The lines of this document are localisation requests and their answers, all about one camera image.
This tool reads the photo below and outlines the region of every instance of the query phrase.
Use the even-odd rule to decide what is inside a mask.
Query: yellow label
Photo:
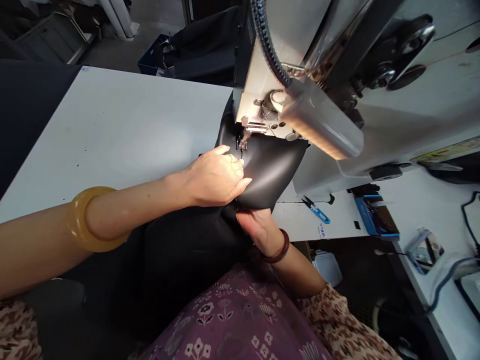
[[[444,161],[454,155],[469,152],[473,149],[480,148],[480,136],[472,137],[471,139],[443,147],[441,149],[423,154],[421,156],[414,157],[410,161],[412,162],[426,162],[426,163],[438,163]]]

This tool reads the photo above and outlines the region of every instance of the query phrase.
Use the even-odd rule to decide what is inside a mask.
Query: small box
[[[372,236],[398,241],[400,232],[386,206],[372,206],[383,201],[380,194],[356,196],[355,203],[365,225],[366,232]]]

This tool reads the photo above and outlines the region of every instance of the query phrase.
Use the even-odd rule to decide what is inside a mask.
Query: floor
[[[130,17],[140,24],[133,40],[120,40],[106,29],[103,40],[96,40],[79,63],[140,73],[137,63],[158,35],[173,35],[185,26],[181,0],[132,0]]]

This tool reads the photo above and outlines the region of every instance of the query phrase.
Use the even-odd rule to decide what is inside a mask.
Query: forearm
[[[91,253],[67,228],[64,204],[0,224],[0,300],[54,278]]]
[[[168,212],[189,206],[176,175],[92,199],[86,223],[98,238],[115,239]],[[63,204],[0,224],[0,299],[59,276],[91,253],[67,227]]]
[[[181,175],[110,192],[92,199],[86,211],[88,229],[101,239],[115,239],[175,210],[191,206]]]
[[[275,225],[269,231],[268,248],[281,249],[284,244],[284,235]],[[273,251],[266,252],[266,256],[273,256]],[[275,273],[291,295],[297,298],[311,297],[320,293],[326,285],[324,278],[298,249],[290,244],[285,257],[272,264]]]

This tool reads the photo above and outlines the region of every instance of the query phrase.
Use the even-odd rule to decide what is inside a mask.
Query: blue-handled scissors
[[[327,215],[325,215],[322,210],[319,209],[317,205],[314,204],[312,200],[310,200],[308,197],[304,195],[305,200],[302,199],[303,203],[320,219],[322,220],[325,224],[330,224],[330,219]]]

